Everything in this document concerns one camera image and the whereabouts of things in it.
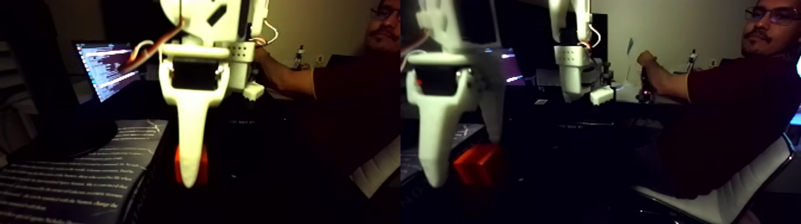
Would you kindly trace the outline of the person's right hand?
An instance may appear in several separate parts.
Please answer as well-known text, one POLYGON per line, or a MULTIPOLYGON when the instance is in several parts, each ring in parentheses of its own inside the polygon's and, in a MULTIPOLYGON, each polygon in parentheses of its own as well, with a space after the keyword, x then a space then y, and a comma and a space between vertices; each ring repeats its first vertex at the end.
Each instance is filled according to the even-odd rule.
POLYGON ((254 49, 253 61, 262 69, 270 68, 275 63, 275 59, 263 46, 257 46, 254 49))

